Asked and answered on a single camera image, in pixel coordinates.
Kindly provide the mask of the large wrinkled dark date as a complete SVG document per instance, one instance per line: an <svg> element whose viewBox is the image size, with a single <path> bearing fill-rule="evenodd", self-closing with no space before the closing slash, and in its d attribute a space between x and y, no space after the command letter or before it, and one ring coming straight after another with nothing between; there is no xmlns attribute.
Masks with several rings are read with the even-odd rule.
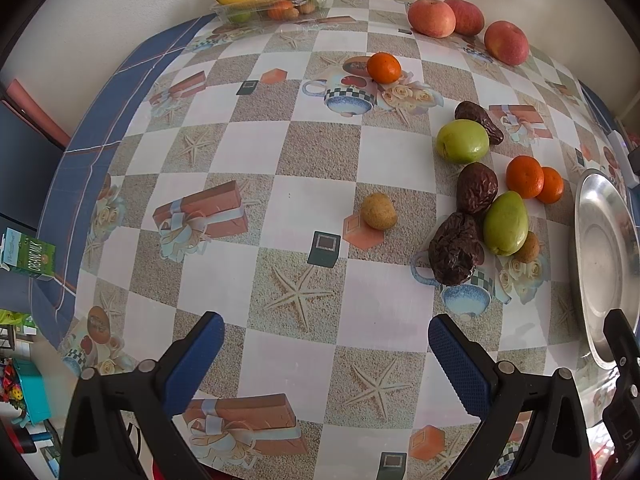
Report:
<svg viewBox="0 0 640 480"><path fill-rule="evenodd" d="M468 280L485 260L475 219L459 211L442 222L427 251L435 280L447 286Z"/></svg>

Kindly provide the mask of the oval green jujube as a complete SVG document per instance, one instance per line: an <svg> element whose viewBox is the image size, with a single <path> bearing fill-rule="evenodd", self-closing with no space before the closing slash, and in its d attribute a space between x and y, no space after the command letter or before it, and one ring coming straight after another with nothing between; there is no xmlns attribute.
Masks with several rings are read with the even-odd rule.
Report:
<svg viewBox="0 0 640 480"><path fill-rule="evenodd" d="M483 226L484 243L496 256L510 256L524 245L528 235L528 213L517 192L499 195L489 207Z"/></svg>

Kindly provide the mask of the dark red date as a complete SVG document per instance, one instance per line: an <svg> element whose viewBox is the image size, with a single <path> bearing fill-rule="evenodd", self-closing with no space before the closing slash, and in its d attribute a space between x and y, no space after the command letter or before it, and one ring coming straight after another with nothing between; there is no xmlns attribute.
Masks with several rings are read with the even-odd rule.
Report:
<svg viewBox="0 0 640 480"><path fill-rule="evenodd" d="M491 206L498 193L494 170L481 162L466 165L457 180L458 211L481 216Z"/></svg>

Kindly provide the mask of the round green jujube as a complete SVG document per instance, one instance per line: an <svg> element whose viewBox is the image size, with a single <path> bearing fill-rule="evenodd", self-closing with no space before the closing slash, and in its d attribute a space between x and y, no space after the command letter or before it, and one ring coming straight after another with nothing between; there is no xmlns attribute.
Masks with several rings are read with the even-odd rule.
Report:
<svg viewBox="0 0 640 480"><path fill-rule="evenodd" d="M439 129L437 154L450 164L466 165L478 162L489 151L486 129L469 119L455 119Z"/></svg>

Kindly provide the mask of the lone orange tangerine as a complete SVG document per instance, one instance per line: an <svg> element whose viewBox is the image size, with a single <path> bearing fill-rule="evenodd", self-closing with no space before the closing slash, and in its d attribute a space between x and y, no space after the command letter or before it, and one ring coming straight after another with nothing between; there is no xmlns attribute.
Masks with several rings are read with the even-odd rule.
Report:
<svg viewBox="0 0 640 480"><path fill-rule="evenodd" d="M387 52L371 55L367 62L369 76L378 84L392 84L398 81L402 68L397 58Z"/></svg>

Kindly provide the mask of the stainless steel plate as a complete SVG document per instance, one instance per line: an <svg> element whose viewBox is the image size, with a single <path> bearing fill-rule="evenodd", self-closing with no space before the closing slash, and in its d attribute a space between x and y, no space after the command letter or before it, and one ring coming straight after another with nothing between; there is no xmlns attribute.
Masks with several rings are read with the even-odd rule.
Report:
<svg viewBox="0 0 640 480"><path fill-rule="evenodd" d="M577 185L573 263L591 355L610 370L615 360L603 331L608 312L622 310L632 328L639 321L639 242L623 196L595 169Z"/></svg>

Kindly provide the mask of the green milk carton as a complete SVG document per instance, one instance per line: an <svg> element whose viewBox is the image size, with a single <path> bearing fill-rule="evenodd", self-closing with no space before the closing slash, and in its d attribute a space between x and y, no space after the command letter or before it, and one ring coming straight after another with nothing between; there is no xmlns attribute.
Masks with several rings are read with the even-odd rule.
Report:
<svg viewBox="0 0 640 480"><path fill-rule="evenodd" d="M54 275L55 246L38 238L7 228L1 240L1 269L37 280Z"/></svg>

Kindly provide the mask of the patterned checkered tablecloth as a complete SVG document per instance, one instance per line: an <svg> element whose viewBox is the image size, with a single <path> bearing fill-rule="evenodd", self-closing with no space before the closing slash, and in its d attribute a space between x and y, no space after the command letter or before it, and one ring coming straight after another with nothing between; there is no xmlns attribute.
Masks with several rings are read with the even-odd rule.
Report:
<svg viewBox="0 0 640 480"><path fill-rule="evenodd" d="M378 52L398 59L398 81L369 76ZM487 255L450 289L425 284L423 252L456 206L458 170L435 141L461 101L506 128L485 157L498 176L529 155L565 190L526 205L535 261ZM587 169L620 180L577 78L539 50L506 66L480 40L415 34L390 0L330 0L297 24L201 18L138 47L70 142L38 229L55 271L32 284L32 312L72 370L105 374L218 312L226 338L200 395L282 393L304 440L285 456L228 424L221 450L186 425L229 474L372 479L393 457L409 479L438 479L477 421L428 350L434 315L525 373L572 370L590 424L611 399L614 376L590 356L570 294ZM394 204L389 230L362 220L372 193Z"/></svg>

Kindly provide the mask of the red chair back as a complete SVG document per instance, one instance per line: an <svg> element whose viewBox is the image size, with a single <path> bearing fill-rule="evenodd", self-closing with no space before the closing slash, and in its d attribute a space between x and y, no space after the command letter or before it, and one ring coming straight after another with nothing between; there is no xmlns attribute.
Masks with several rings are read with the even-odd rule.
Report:
<svg viewBox="0 0 640 480"><path fill-rule="evenodd" d="M17 79L10 82L6 92L17 108L51 140L55 140L64 148L68 147L70 135L40 107Z"/></svg>

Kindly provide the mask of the dark red apple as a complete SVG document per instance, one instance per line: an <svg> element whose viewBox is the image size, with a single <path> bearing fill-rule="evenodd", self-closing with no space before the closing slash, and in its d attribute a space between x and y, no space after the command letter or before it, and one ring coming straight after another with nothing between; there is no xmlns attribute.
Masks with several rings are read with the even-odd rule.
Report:
<svg viewBox="0 0 640 480"><path fill-rule="evenodd" d="M445 0L454 11L456 28L454 31L462 36L476 36L485 27L483 12L474 3L465 0Z"/></svg>

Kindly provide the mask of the pale red apple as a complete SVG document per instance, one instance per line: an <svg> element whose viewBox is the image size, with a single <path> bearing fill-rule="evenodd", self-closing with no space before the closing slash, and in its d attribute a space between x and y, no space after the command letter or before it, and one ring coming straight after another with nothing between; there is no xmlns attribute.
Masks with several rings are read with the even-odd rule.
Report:
<svg viewBox="0 0 640 480"><path fill-rule="evenodd" d="M432 38L448 37L456 28L454 10L442 0L416 0L411 3L408 21L416 32Z"/></svg>

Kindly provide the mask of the clear plastic fruit tray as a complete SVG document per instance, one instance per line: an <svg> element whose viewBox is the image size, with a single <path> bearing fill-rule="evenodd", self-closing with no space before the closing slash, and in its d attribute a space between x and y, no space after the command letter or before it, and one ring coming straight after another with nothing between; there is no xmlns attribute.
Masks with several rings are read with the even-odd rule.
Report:
<svg viewBox="0 0 640 480"><path fill-rule="evenodd" d="M214 0L214 12L227 23L292 22L311 18L326 0Z"/></svg>

